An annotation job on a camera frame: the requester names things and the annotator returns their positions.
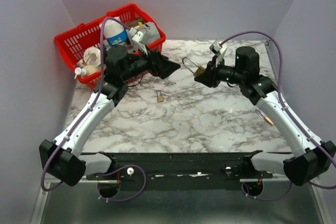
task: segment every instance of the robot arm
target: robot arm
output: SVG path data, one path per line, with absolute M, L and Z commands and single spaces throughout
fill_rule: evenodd
M 255 52 L 255 49 L 252 47 L 237 48 L 234 66 L 225 65 L 226 47 L 220 47 L 218 41 L 214 42 L 210 49 L 215 56 L 208 62 L 206 68 L 198 68 L 194 73 L 194 80 L 210 88 L 217 87 L 222 81 L 238 85 L 243 96 L 274 122 L 292 150 L 292 154 L 289 155 L 257 152 L 250 159 L 254 169 L 285 174 L 295 185 L 299 186 L 327 171 L 330 161 L 306 138 L 282 108 L 276 84 L 269 77 L 259 73 L 259 54 Z M 333 156 L 336 152 L 335 145 L 331 141 L 323 142 L 302 122 L 286 102 L 285 104 L 303 128 L 314 136 L 314 140 Z
M 105 59 L 104 79 L 101 80 L 103 88 L 95 105 L 91 107 L 98 95 L 100 83 L 97 84 L 94 93 L 74 121 L 52 142 L 44 140 L 39 147 L 40 159 L 44 167 L 55 149 L 63 139 L 67 138 L 52 159 L 47 169 L 48 173 L 73 186 L 83 175 L 107 172 L 112 163 L 108 155 L 103 153 L 80 155 L 89 136 L 124 97 L 128 90 L 127 82 L 130 79 L 145 72 L 165 79 L 180 68 L 180 64 L 169 61 L 168 57 L 161 55 L 159 51 L 151 51 L 146 47 L 144 49 L 145 52 L 140 55 L 128 53 L 123 46 L 113 46 L 109 49 Z M 74 131 L 67 137 L 70 129 L 77 123 Z

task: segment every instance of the marble tabletop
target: marble tabletop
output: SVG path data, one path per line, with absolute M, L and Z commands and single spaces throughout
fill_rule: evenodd
M 168 40 L 162 54 L 181 63 L 183 57 L 206 66 L 213 53 L 210 40 Z M 233 65 L 235 50 L 252 46 L 260 54 L 260 72 L 274 78 L 263 41 L 227 43 L 227 65 Z M 162 90 L 164 102 L 157 103 L 156 90 Z M 68 116 L 75 118 L 90 97 L 81 83 L 76 86 Z M 161 80 L 146 75 L 136 87 L 130 87 L 118 106 L 93 132 L 84 152 L 251 152 L 290 151 L 275 126 L 256 113 L 239 87 L 221 83 L 211 89 L 193 80 L 184 66 Z

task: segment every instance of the red plastic basket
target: red plastic basket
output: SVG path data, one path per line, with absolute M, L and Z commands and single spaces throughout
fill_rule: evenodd
M 60 35 L 55 37 L 55 43 L 58 46 L 59 52 L 67 64 L 67 66 L 74 71 L 77 67 L 76 63 L 83 58 L 84 51 L 88 47 L 100 47 L 99 38 L 100 38 L 100 28 L 99 24 L 106 18 L 106 17 L 120 17 L 120 20 L 123 23 L 127 23 L 132 19 L 137 17 L 143 17 L 146 22 L 156 22 L 145 12 L 140 10 L 136 6 L 136 4 L 129 4 L 123 6 L 117 10 L 113 10 L 111 12 L 107 12 L 106 16 L 98 18 L 90 23 L 87 24 L 80 24 L 77 27 L 66 31 Z M 162 51 L 162 44 L 166 40 L 166 35 L 159 29 L 160 39 L 149 44 L 148 47 L 150 49 L 158 49 L 160 52 Z M 140 78 L 136 77 L 129 82 L 133 82 L 136 79 Z M 100 79 L 100 70 L 90 76 L 85 78 L 78 77 L 78 80 L 81 83 L 86 84 L 90 89 L 94 89 L 97 82 Z

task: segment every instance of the brass padlock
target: brass padlock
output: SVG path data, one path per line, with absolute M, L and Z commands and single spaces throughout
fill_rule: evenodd
M 194 72 L 193 70 L 191 70 L 185 63 L 184 60 L 187 59 L 188 61 L 190 61 L 192 64 L 194 64 L 195 66 L 198 67 L 198 69 L 196 70 L 196 72 Z M 185 66 L 186 69 L 188 69 L 191 73 L 193 73 L 194 77 L 200 76 L 201 74 L 203 74 L 205 72 L 205 68 L 203 68 L 202 66 L 196 64 L 195 61 L 193 61 L 192 59 L 190 59 L 189 57 L 184 57 L 182 59 L 182 64 Z
M 157 99 L 157 102 L 163 102 L 163 96 L 162 96 L 161 90 L 156 91 L 156 99 Z

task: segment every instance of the gray floor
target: gray floor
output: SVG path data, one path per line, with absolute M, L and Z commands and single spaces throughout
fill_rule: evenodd
M 260 202 L 241 191 L 145 191 L 135 200 L 98 201 L 95 183 L 61 186 L 48 195 L 42 223 L 323 223 L 310 186 L 295 187 L 284 200 Z M 269 182 L 262 194 L 276 197 L 288 182 Z M 119 193 L 119 197 L 131 192 Z

